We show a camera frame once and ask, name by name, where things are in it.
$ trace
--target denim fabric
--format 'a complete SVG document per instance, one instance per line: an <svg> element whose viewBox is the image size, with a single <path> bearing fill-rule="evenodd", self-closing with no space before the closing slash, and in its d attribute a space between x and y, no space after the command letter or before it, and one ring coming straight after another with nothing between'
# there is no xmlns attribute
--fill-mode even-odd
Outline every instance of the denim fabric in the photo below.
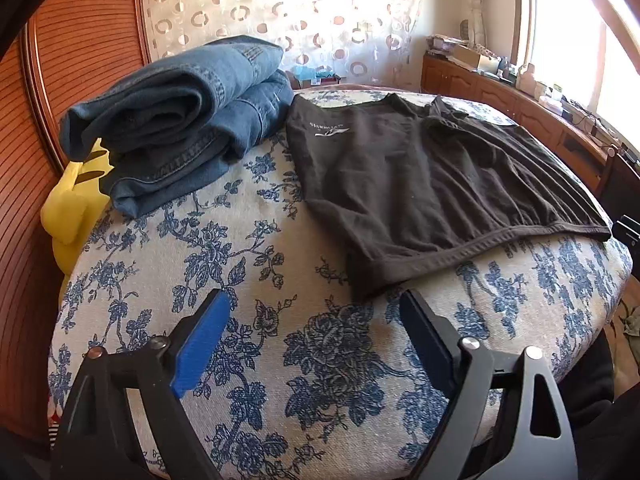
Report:
<svg viewBox="0 0 640 480"><path fill-rule="evenodd" d="M137 218L213 182L278 129L293 99L281 59L247 36L160 59L69 108L60 144L84 160L101 137L114 168L100 190Z"/></svg>

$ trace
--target plush toy ear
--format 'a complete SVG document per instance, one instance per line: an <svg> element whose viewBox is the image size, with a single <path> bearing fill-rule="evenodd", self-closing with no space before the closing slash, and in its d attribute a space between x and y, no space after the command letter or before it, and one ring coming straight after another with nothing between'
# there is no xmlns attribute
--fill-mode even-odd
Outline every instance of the plush toy ear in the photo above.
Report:
<svg viewBox="0 0 640 480"><path fill-rule="evenodd" d="M72 189L55 191L55 188L51 190L42 206L40 221L52 238L69 245L78 236L87 201Z"/></svg>

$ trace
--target white wall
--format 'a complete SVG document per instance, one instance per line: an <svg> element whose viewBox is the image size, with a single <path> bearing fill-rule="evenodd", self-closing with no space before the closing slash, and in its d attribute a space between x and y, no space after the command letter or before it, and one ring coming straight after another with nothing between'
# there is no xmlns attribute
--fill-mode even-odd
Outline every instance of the white wall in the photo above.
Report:
<svg viewBox="0 0 640 480"><path fill-rule="evenodd" d="M511 56L516 0L482 0L486 47L498 56Z"/></svg>
<svg viewBox="0 0 640 480"><path fill-rule="evenodd" d="M458 38L460 22L465 18L464 0L422 0L420 17L412 33L410 64L402 67L402 86L405 89L418 91L420 88L426 37L430 34L447 34Z"/></svg>

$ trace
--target printed logo on shirt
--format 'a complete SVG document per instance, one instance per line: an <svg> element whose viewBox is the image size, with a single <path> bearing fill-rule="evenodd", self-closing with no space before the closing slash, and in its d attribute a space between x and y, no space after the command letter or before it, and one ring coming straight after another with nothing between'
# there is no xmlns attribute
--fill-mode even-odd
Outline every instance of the printed logo on shirt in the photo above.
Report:
<svg viewBox="0 0 640 480"><path fill-rule="evenodd" d="M309 123L309 126L313 126L320 130L316 133L316 137L331 137L335 134L343 134L344 132L348 132L348 128L342 128L343 124L336 124L335 126L322 126L322 124Z"/></svg>

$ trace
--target bed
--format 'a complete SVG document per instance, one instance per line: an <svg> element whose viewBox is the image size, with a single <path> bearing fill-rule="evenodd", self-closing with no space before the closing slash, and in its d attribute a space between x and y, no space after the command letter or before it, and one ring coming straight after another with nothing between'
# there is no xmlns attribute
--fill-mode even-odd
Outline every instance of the bed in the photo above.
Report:
<svg viewBox="0 0 640 480"><path fill-rule="evenodd" d="M331 107L386 91L303 95ZM401 96L416 104L434 98ZM513 124L487 105L445 101ZM343 247L303 203L284 131L220 180L143 218L105 211L60 306L49 357L52 420L88 348L138 348L222 288L232 317L182 403L223 477L398 478L446 406L401 325L403 288L417 288L462 335L489 348L539 346L559 380L612 316L632 267L613 238L522 238L352 305L344 261ZM132 393L130 402L149 467L162 474L140 398ZM492 391L478 438L498 405Z"/></svg>

